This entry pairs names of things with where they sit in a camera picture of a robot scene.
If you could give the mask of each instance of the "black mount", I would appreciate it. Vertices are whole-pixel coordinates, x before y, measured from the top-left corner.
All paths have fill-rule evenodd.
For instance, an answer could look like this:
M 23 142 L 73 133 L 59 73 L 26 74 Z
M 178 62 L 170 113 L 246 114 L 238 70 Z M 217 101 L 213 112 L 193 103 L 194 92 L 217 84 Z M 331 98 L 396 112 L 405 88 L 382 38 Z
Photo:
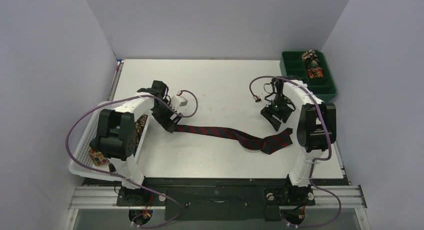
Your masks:
M 319 104 L 319 109 L 327 127 L 330 142 L 336 141 L 336 106 L 331 102 Z M 327 138 L 323 126 L 317 124 L 317 108 L 314 104 L 305 104 L 300 110 L 299 125 L 297 126 L 297 141 L 306 149 L 325 151 L 328 149 Z
M 140 88 L 137 93 L 149 93 L 155 97 L 163 99 L 165 103 L 168 100 L 165 98 L 168 93 L 168 86 L 162 81 L 154 80 L 151 88 Z M 159 103 L 158 100 L 154 101 L 154 108 L 151 109 L 154 119 L 167 131 L 173 133 L 175 126 L 181 120 L 180 116 L 175 116 L 171 119 L 174 113 L 169 110 L 166 106 Z
M 275 131 L 278 131 L 281 126 L 281 122 L 286 123 L 292 112 L 295 110 L 295 106 L 291 101 L 283 95 L 283 80 L 273 78 L 271 80 L 272 93 L 266 96 L 264 99 L 275 94 L 274 100 L 269 106 L 264 107 L 260 114 L 268 120 Z
M 293 186 L 289 176 L 285 179 L 282 187 L 267 187 L 264 189 L 266 197 L 266 206 L 264 218 L 266 221 L 281 221 L 282 213 L 290 212 L 281 211 L 280 206 L 313 206 L 315 200 L 309 200 L 308 194 L 313 193 L 311 185 L 308 186 Z
M 152 193 L 141 189 L 130 189 L 121 186 L 118 192 L 117 206 L 142 206 L 149 202 Z

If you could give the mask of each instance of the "white plastic basket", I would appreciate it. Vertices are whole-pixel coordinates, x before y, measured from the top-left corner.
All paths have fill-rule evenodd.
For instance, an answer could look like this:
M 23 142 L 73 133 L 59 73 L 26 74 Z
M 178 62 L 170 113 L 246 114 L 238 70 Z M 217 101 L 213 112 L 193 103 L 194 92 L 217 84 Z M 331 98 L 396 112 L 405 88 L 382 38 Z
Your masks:
M 101 102 L 99 105 L 104 104 L 104 103 L 108 103 L 107 101 Z M 109 166 L 108 164 L 105 165 L 100 165 L 100 166 L 96 166 L 94 165 L 93 161 L 90 158 L 89 155 L 89 150 L 90 150 L 90 141 L 96 137 L 96 133 L 97 133 L 97 125 L 99 122 L 99 114 L 100 111 L 103 109 L 114 109 L 118 106 L 120 106 L 121 104 L 112 104 L 112 105 L 108 105 L 105 106 L 103 108 L 97 109 L 96 111 L 93 112 L 93 114 L 91 115 L 90 121 L 87 124 L 87 127 L 84 130 L 84 133 L 81 136 L 81 139 L 79 140 L 78 145 L 76 146 L 75 152 L 73 153 L 73 155 L 75 156 L 76 159 L 78 159 L 78 161 L 80 161 L 81 163 L 90 166 L 92 168 L 96 168 L 99 170 L 103 170 L 103 171 L 109 171 Z M 143 140 L 145 139 L 146 136 L 146 131 L 147 128 L 149 126 L 149 121 L 151 118 L 151 113 L 150 111 L 147 114 L 147 119 L 145 122 L 145 126 L 143 129 L 143 133 L 141 134 L 141 138 L 140 138 L 140 142 L 138 144 L 137 147 L 137 151 L 135 152 L 135 160 L 137 161 L 140 155 L 140 149 L 142 147 L 143 144 Z M 78 165 L 76 162 L 71 161 L 69 164 L 69 171 L 72 174 L 75 175 L 79 175 L 81 177 L 84 178 L 92 178 L 92 179 L 99 179 L 99 180 L 106 180 L 106 181 L 120 181 L 121 179 L 117 176 L 111 176 L 109 174 L 104 174 L 104 173 L 100 173 L 100 172 L 96 172 L 93 170 L 89 170 L 87 168 L 84 168 L 80 165 Z

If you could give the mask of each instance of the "white wall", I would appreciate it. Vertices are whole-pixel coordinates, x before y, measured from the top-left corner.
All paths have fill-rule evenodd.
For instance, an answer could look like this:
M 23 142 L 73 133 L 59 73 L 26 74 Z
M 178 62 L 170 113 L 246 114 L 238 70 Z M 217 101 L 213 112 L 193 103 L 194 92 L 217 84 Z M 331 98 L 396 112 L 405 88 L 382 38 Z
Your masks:
M 280 59 L 321 49 L 349 0 L 87 0 L 119 58 Z
M 424 0 L 350 0 L 323 52 L 337 142 L 373 230 L 423 229 Z
M 79 181 L 65 135 L 115 66 L 85 0 L 0 0 L 1 229 L 61 229 Z

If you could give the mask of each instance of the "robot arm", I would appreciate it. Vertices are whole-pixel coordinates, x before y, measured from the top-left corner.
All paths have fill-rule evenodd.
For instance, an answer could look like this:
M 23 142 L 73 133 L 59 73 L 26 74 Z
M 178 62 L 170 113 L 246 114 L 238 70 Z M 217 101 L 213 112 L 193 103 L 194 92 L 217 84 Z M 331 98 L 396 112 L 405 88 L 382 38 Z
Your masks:
M 281 121 L 285 123 L 292 112 L 300 111 L 297 141 L 304 148 L 300 150 L 288 178 L 292 186 L 302 188 L 310 185 L 309 175 L 313 164 L 312 160 L 320 157 L 328 149 L 322 123 L 318 120 L 317 109 L 309 95 L 319 104 L 331 143 L 336 141 L 336 107 L 333 103 L 327 103 L 317 98 L 312 92 L 306 93 L 300 89 L 300 87 L 305 89 L 308 87 L 302 81 L 295 79 L 291 79 L 291 81 L 298 86 L 273 78 L 271 84 L 275 94 L 274 101 L 264 107 L 260 113 L 277 131 Z
M 137 92 L 137 95 L 144 95 L 147 92 L 163 99 L 174 111 L 187 105 L 188 102 L 179 95 L 173 96 L 170 102 L 164 99 L 168 93 L 168 87 L 161 81 L 154 81 L 151 88 L 141 88 Z M 95 151 L 102 152 L 119 174 L 140 185 L 145 176 L 135 159 L 137 143 L 134 123 L 149 110 L 152 111 L 156 121 L 171 133 L 181 119 L 180 116 L 172 118 L 174 113 L 153 97 L 136 98 L 114 109 L 103 109 L 98 117 L 97 134 L 89 144 Z M 127 181 L 122 181 L 122 185 L 128 189 L 138 188 Z

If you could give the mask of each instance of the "purple cable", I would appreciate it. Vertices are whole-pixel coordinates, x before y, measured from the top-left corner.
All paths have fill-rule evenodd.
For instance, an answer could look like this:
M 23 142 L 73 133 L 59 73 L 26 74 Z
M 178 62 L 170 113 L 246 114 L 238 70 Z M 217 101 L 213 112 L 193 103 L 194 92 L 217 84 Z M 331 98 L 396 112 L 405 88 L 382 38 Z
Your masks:
M 80 162 L 78 159 L 76 159 L 75 157 L 74 157 L 74 155 L 72 154 L 72 152 L 71 152 L 71 149 L 70 149 L 70 147 L 69 147 L 69 138 L 70 138 L 70 136 L 71 136 L 71 133 L 72 133 L 72 131 L 74 130 L 74 128 L 77 126 L 77 124 L 79 123 L 79 122 L 81 122 L 81 120 L 82 119 L 84 119 L 85 117 L 87 117 L 89 114 L 91 114 L 92 112 L 94 112 L 94 111 L 96 111 L 97 109 L 101 109 L 101 108 L 103 108 L 103 107 L 105 107 L 105 106 L 108 106 L 108 105 L 113 105 L 113 104 L 118 104 L 118 103 L 122 103 L 122 102 L 126 102 L 126 101 L 130 101 L 130 100 L 134 100 L 134 99 L 138 99 L 138 98 L 154 98 L 154 99 L 156 99 L 156 100 L 158 100 L 159 101 L 159 103 L 160 104 L 162 104 L 162 105 L 164 105 L 165 107 L 167 107 L 169 110 L 171 110 L 174 114 L 176 114 L 177 116 L 180 116 L 180 117 L 182 117 L 182 118 L 190 118 L 190 117 L 192 117 L 194 114 L 196 114 L 196 112 L 197 112 L 197 110 L 198 110 L 198 107 L 199 107 L 199 102 L 198 102 L 198 99 L 197 99 L 197 97 L 191 92 L 191 91 L 188 91 L 188 90 L 182 90 L 182 92 L 186 92 L 186 93 L 189 93 L 189 94 L 191 94 L 193 97 L 194 97 L 194 99 L 195 99 L 195 101 L 196 101 L 196 108 L 195 108 L 195 110 L 194 110 L 194 112 L 192 113 L 192 114 L 190 114 L 190 115 L 188 115 L 188 116 L 183 116 L 182 114 L 179 114 L 179 113 L 177 113 L 176 111 L 174 111 L 174 110 L 172 110 L 172 108 L 170 107 L 170 106 L 168 106 L 162 99 L 160 99 L 159 97 L 156 97 L 156 96 L 153 96 L 153 95 L 139 95 L 139 96 L 132 96 L 132 97 L 128 97 L 128 98 L 125 98 L 125 99 L 121 99 L 121 100 L 116 100 L 116 101 L 111 101 L 111 102 L 107 102 L 107 103 L 104 103 L 104 104 L 101 104 L 101 105 L 98 105 L 98 106 L 96 106 L 95 108 L 93 108 L 93 109 L 91 109 L 91 110 L 89 110 L 89 111 L 87 111 L 86 113 L 84 113 L 73 125 L 72 125 L 72 127 L 70 128 L 70 130 L 69 130 L 69 132 L 66 134 L 66 139 L 65 139 L 65 148 L 66 148 L 66 152 L 67 152 L 67 154 L 69 155 L 69 157 L 75 162 L 75 163 L 77 163 L 78 165 L 80 165 L 80 166 L 82 166 L 82 167 L 84 167 L 84 168 L 86 168 L 86 169 L 89 169 L 89 170 L 92 170 L 92 171 L 95 171 L 95 172 L 98 172 L 98 173 L 102 173 L 102 174 L 107 174 L 107 175 L 111 175 L 111 176 L 115 176 L 115 177 L 118 177 L 118 178 L 121 178 L 121 179 L 124 179 L 124 180 L 126 180 L 127 182 L 129 182 L 130 184 L 133 184 L 133 185 L 135 185 L 135 186 L 137 186 L 137 187 L 139 187 L 139 188 L 141 188 L 141 189 L 144 189 L 144 190 L 146 190 L 146 191 L 149 191 L 149 192 L 151 192 L 151 193 L 153 193 L 153 194 L 157 194 L 157 195 L 160 195 L 160 196 L 163 196 L 163 197 L 165 197 L 165 198 L 167 198 L 168 200 L 170 200 L 171 202 L 173 202 L 173 203 L 175 203 L 178 207 L 179 207 L 179 213 L 177 214 L 177 215 L 175 215 L 175 216 L 173 216 L 172 218 L 170 218 L 170 219 L 168 219 L 167 221 L 165 221 L 165 222 L 162 222 L 162 223 L 160 223 L 160 224 L 157 224 L 157 225 L 154 225 L 154 226 L 140 226 L 140 228 L 142 228 L 142 229 L 153 229 L 153 228 L 157 228 L 157 227 L 160 227 L 160 226 L 163 226 L 163 225 L 166 225 L 166 224 L 168 224 L 168 223 L 170 223 L 170 222 L 172 222 L 173 220 L 175 220 L 176 218 L 178 218 L 179 216 L 180 216 L 180 214 L 181 214 L 181 212 L 182 212 L 182 210 L 183 210 L 183 207 L 175 200 L 175 199 L 173 199 L 172 197 L 170 197 L 170 196 L 167 196 L 167 195 L 165 195 L 165 194 L 163 194 L 163 193 L 161 193 L 161 192 L 158 192 L 158 191 L 156 191 L 156 190 L 153 190 L 153 189 L 150 189 L 150 188 L 148 188 L 148 187 L 145 187 L 145 186 L 143 186 L 143 185 L 140 185 L 140 184 L 138 184 L 138 183 L 135 183 L 133 180 L 131 180 L 131 179 L 127 179 L 125 176 L 123 176 L 123 175 L 121 175 L 121 174 L 118 174 L 118 173 L 114 173 L 114 172 L 108 172 L 108 171 L 103 171 L 103 170 L 100 170 L 100 169 L 97 169 L 97 168 L 94 168 L 94 167 L 91 167 L 91 166 L 87 166 L 87 165 L 85 165 L 85 164 L 83 164 L 82 162 Z M 134 217 L 133 219 L 132 219 L 132 222 L 134 222 L 137 218 L 138 218 L 139 216 L 136 216 L 136 217 Z
M 328 144 L 328 156 L 327 157 L 315 157 L 315 158 L 312 159 L 312 166 L 310 168 L 310 173 L 309 173 L 309 182 L 316 189 L 319 189 L 321 191 L 324 191 L 326 193 L 329 193 L 329 194 L 333 195 L 337 199 L 337 201 L 338 201 L 338 211 L 337 211 L 337 214 L 332 219 L 330 219 L 330 220 L 328 220 L 326 222 L 323 222 L 323 223 L 320 223 L 320 224 L 311 224 L 311 225 L 298 225 L 297 227 L 298 228 L 315 228 L 315 227 L 326 226 L 326 225 L 334 222 L 340 216 L 340 213 L 342 212 L 342 202 L 340 201 L 340 198 L 336 194 L 334 194 L 333 192 L 331 192 L 331 191 L 329 191 L 327 189 L 324 189 L 322 187 L 319 187 L 319 186 L 315 185 L 315 183 L 312 181 L 312 173 L 314 171 L 314 162 L 317 161 L 317 160 L 328 161 L 332 157 L 332 148 L 331 148 L 330 135 L 329 135 L 329 131 L 327 130 L 326 123 L 324 122 L 323 115 L 321 114 L 320 106 L 318 105 L 317 101 L 310 95 L 310 92 L 306 88 L 304 88 L 303 86 L 300 86 L 299 84 L 295 83 L 294 81 L 291 81 L 291 80 L 286 79 L 286 78 L 281 77 L 281 76 L 268 76 L 267 75 L 267 76 L 259 76 L 259 77 L 255 78 L 255 79 L 253 79 L 250 82 L 250 84 L 249 84 L 249 90 L 250 90 L 250 93 L 252 94 L 252 96 L 254 96 L 254 97 L 256 96 L 253 93 L 253 91 L 252 91 L 252 84 L 253 84 L 253 82 L 256 81 L 256 80 L 258 80 L 258 79 L 265 79 L 265 78 L 272 78 L 272 79 L 283 80 L 284 82 L 287 82 L 287 83 L 293 84 L 294 86 L 299 87 L 300 89 L 302 89 L 302 91 L 304 91 L 306 94 L 308 94 L 309 98 L 312 100 L 313 104 L 316 107 L 316 112 L 318 113 L 318 119 L 321 121 L 322 128 L 323 128 L 324 133 L 325 133 L 325 138 L 326 138 L 327 144 Z

